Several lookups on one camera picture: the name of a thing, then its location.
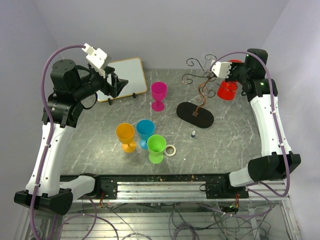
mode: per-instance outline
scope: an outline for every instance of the small whiteboard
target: small whiteboard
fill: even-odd
[[[108,101],[108,99],[119,99],[132,96],[133,93],[136,95],[143,94],[148,90],[144,69],[139,57],[113,61],[109,63],[108,66],[115,68],[114,72],[118,75],[119,79],[128,80],[129,83],[122,89],[119,96],[116,98],[106,96],[101,91],[97,91],[99,102],[105,102]],[[110,74],[107,81],[111,84]]]

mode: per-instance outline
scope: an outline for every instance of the marble surface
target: marble surface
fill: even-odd
[[[176,108],[181,102],[198,104],[198,84],[203,79],[195,78],[193,84],[181,81],[185,73],[200,73],[190,69],[147,69],[145,78],[148,88],[152,83],[163,81],[168,85],[165,109],[155,112],[150,90],[133,97],[108,102],[97,102],[91,110],[84,110],[70,140],[62,166],[62,175],[93,174],[204,174],[227,173],[244,168],[250,159],[261,156],[261,140],[254,115],[246,97],[240,95],[233,101],[218,96],[209,98],[204,107],[214,116],[210,128],[201,129],[181,120]],[[218,86],[211,83],[213,89]],[[86,99],[88,107],[94,98]],[[176,147],[176,154],[160,164],[148,159],[148,150],[139,146],[133,153],[125,153],[116,136],[120,123],[134,127],[141,119],[155,123],[155,133],[165,137],[167,144]]]

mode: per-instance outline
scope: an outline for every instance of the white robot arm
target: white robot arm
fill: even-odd
[[[249,53],[258,56],[265,64],[268,54],[262,49],[248,49]],[[275,114],[283,140],[283,148],[292,172],[301,162],[299,154],[293,154],[284,133],[278,107],[278,90],[272,79],[275,113],[271,108],[269,81],[262,65],[252,56],[246,55],[244,63],[215,62],[211,71],[226,82],[237,81],[242,85],[242,95],[250,102],[261,138],[261,157],[249,161],[248,166],[229,174],[230,185],[242,187],[263,180],[279,180],[286,177],[284,157],[279,145],[278,134],[273,114]]]
[[[74,180],[60,182],[62,164],[78,118],[83,109],[86,109],[81,101],[94,94],[97,98],[96,92],[99,90],[116,98],[128,81],[119,79],[114,73],[115,69],[108,66],[111,58],[104,51],[94,49],[87,43],[84,46],[82,50],[87,53],[89,68],[76,65],[70,59],[59,60],[52,66],[50,76],[54,93],[48,97],[47,104],[54,123],[49,122],[48,115],[44,112],[41,145],[33,173],[25,190],[14,196],[14,201],[23,206],[30,206],[35,186],[38,186],[35,207],[60,215],[68,212],[73,200],[83,195],[95,196],[100,193],[99,176],[94,174],[82,174]],[[80,78],[78,70],[87,71],[88,75]],[[111,84],[107,81],[108,75],[111,77]],[[53,136],[47,145],[51,124]],[[40,182],[36,184],[45,146],[48,146],[48,151]]]

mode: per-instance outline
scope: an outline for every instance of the tape roll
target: tape roll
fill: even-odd
[[[168,149],[173,149],[173,153],[168,153],[168,152],[167,152]],[[164,150],[164,154],[167,155],[168,157],[171,157],[171,156],[175,155],[176,152],[177,152],[176,147],[173,146],[173,145],[167,145],[167,146],[165,147],[165,150]]]

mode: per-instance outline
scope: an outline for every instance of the red cup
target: red cup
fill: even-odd
[[[232,63],[242,63],[242,61],[237,60],[237,59],[231,59],[229,62]],[[231,101],[235,98],[236,93],[237,93],[237,81],[228,81],[223,82],[220,84],[220,87],[218,89],[217,95],[219,98],[227,101]]]

